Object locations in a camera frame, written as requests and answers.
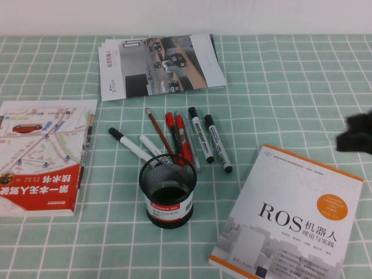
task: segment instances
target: stack of papers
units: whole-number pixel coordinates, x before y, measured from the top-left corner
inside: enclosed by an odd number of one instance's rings
[[[106,40],[98,55],[103,101],[226,85],[209,34]]]

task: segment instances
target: pencil cup label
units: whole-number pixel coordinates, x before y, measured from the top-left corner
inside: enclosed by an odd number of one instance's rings
[[[192,206],[192,193],[181,203],[176,205],[158,205],[145,196],[147,211],[156,219],[172,222],[182,219],[189,213]]]

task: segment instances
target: white marker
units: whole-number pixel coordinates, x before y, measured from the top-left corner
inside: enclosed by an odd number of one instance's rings
[[[196,168],[196,171],[200,173],[202,171],[202,167],[200,166],[198,155],[196,154],[194,142],[191,137],[191,132],[190,132],[190,129],[188,128],[188,122],[187,122],[186,117],[182,117],[182,118],[183,118],[184,126],[185,126],[185,135],[186,135],[188,144],[190,145],[190,148],[191,148],[191,153],[192,153],[192,158],[195,163],[195,168]]]
[[[219,152],[220,159],[223,164],[223,168],[227,173],[230,173],[233,171],[233,167],[230,163],[230,160],[227,157],[225,147],[223,147],[223,144],[221,142],[220,136],[217,132],[217,128],[214,125],[212,115],[206,115],[204,117],[205,124],[208,127],[209,134],[213,139],[214,145],[216,146],[217,151]]]
[[[212,150],[210,149],[209,143],[206,140],[205,133],[203,131],[200,119],[198,117],[198,113],[196,112],[196,108],[194,106],[190,107],[188,109],[188,113],[190,114],[192,123],[194,124],[195,130],[198,133],[199,141],[200,144],[202,145],[204,156],[207,159],[208,163],[213,163],[214,157],[212,154]]]
[[[151,152],[154,156],[164,154],[163,152],[161,152],[161,151],[156,147],[155,144],[153,144],[153,142],[152,142],[151,140],[149,140],[148,137],[146,137],[146,135],[140,135],[139,140],[142,141],[142,143],[147,147],[147,149],[150,150],[150,152]]]
[[[148,155],[145,151],[143,151],[138,145],[133,143],[130,139],[128,139],[125,135],[121,132],[117,131],[115,128],[111,127],[109,129],[109,133],[118,141],[120,141],[126,148],[128,148],[131,152],[136,154],[140,159],[147,162],[148,160],[152,159],[152,156]]]

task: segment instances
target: black mesh pen holder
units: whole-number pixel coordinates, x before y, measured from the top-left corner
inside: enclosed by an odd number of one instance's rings
[[[160,228],[183,226],[194,211],[196,186],[193,165],[178,155],[159,155],[147,161],[139,173],[147,216]]]

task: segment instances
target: book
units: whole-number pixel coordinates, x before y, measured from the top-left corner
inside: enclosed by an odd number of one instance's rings
[[[339,278],[362,182],[265,144],[209,262],[239,278]]]
[[[74,213],[97,101],[84,103],[3,103],[0,216]]]
[[[103,101],[226,85],[209,34],[106,40],[98,56]]]

